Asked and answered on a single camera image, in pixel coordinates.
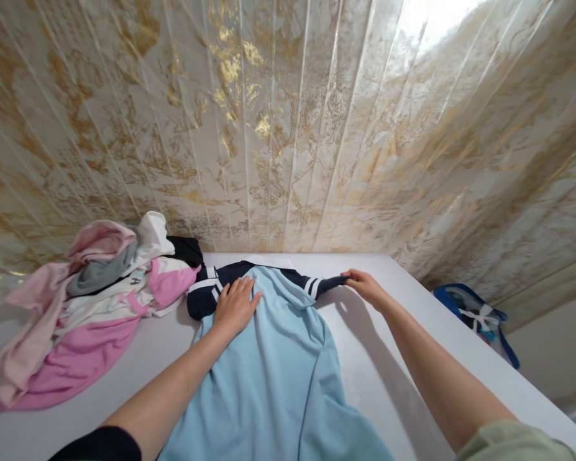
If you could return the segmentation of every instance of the gray clothing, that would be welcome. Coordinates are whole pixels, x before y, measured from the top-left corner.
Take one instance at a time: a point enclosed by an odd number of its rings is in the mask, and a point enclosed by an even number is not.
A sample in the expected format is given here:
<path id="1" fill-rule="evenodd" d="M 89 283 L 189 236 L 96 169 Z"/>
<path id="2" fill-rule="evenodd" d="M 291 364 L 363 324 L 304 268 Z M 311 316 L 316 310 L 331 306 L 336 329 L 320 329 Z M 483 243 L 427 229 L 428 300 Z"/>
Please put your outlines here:
<path id="1" fill-rule="evenodd" d="M 127 269 L 134 257 L 138 237 L 113 259 L 96 259 L 85 266 L 68 284 L 69 296 L 84 296 L 96 293 L 113 285 Z"/>

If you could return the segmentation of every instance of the white table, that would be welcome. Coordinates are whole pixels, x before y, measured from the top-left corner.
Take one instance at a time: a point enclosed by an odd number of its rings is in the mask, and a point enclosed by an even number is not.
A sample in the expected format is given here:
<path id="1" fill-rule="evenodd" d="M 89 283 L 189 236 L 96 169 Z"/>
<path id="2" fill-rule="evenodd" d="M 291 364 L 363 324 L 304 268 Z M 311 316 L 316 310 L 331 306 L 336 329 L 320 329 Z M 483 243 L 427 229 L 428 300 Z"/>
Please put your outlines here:
<path id="1" fill-rule="evenodd" d="M 222 267 L 243 256 L 205 254 L 205 262 Z M 350 267 L 368 271 L 519 419 L 576 450 L 576 425 L 390 257 L 275 256 L 290 259 L 299 272 L 313 277 L 332 277 Z M 337 343 L 348 403 L 369 417 L 398 461 L 453 459 L 385 322 L 365 305 L 363 309 L 363 301 L 346 287 L 325 293 L 317 302 Z M 0 321 L 0 345 L 17 328 L 16 319 Z M 1 413 L 0 461 L 46 460 L 66 443 L 93 430 L 182 354 L 197 328 L 198 322 L 189 318 L 185 306 L 163 319 L 144 319 L 124 356 L 85 392 L 47 410 Z"/>

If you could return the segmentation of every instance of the blue bag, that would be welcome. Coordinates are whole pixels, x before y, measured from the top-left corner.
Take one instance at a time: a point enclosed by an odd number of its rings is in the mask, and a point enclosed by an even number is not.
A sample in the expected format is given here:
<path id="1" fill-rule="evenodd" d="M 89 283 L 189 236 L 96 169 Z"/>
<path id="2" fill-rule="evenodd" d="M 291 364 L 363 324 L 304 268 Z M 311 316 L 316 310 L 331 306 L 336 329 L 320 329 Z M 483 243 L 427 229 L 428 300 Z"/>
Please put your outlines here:
<path id="1" fill-rule="evenodd" d="M 442 285 L 433 290 L 433 296 L 459 317 L 506 362 L 515 369 L 520 367 L 518 358 L 501 328 L 501 324 L 508 319 L 505 312 L 489 306 L 474 290 L 463 284 Z"/>

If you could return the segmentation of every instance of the gold marble pattern wall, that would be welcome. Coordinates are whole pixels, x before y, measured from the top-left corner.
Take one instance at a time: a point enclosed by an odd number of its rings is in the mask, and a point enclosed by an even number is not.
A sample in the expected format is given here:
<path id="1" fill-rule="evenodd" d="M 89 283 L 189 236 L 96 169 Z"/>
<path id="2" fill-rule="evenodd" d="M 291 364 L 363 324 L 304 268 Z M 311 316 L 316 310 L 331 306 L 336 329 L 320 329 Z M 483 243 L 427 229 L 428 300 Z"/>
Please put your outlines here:
<path id="1" fill-rule="evenodd" d="M 0 1 L 0 286 L 149 209 L 507 298 L 576 261 L 576 1 Z"/>

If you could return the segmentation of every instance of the person's right hand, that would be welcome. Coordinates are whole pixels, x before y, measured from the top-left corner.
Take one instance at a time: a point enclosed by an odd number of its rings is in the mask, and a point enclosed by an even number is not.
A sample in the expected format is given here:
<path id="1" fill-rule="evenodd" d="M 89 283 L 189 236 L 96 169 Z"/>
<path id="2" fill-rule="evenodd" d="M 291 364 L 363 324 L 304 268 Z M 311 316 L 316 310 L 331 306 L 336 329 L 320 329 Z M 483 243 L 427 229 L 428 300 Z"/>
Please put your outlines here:
<path id="1" fill-rule="evenodd" d="M 244 279 L 239 277 L 232 286 L 230 284 L 224 285 L 218 298 L 213 327 L 229 331 L 232 337 L 241 333 L 254 315 L 258 301 L 262 296 L 262 291 L 259 291 L 250 301 L 253 287 L 254 279 L 249 277 Z"/>
<path id="2" fill-rule="evenodd" d="M 388 303 L 396 303 L 390 296 L 367 272 L 356 269 L 342 272 L 342 276 L 350 277 L 346 280 L 346 285 L 352 287 L 365 301 L 370 303 L 378 312 L 381 312 Z"/>

